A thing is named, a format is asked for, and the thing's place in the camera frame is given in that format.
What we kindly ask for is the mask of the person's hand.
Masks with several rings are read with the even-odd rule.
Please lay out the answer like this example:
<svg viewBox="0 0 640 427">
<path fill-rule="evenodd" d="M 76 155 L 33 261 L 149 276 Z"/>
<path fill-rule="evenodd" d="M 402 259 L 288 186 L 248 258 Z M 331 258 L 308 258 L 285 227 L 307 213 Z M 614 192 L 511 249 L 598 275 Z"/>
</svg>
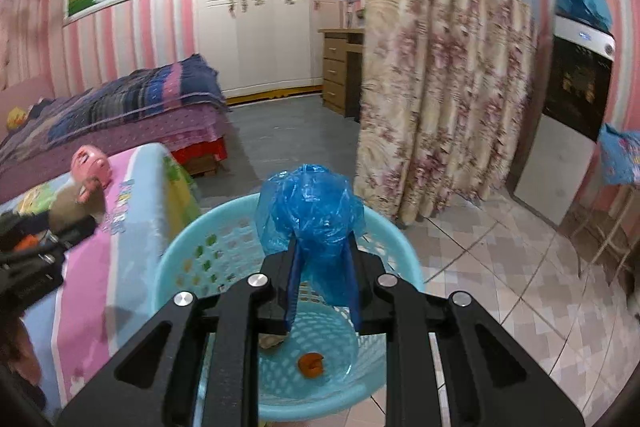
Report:
<svg viewBox="0 0 640 427">
<path fill-rule="evenodd" d="M 40 385 L 41 366 L 26 329 L 23 314 L 10 317 L 1 326 L 1 362 L 30 385 Z"/>
</svg>

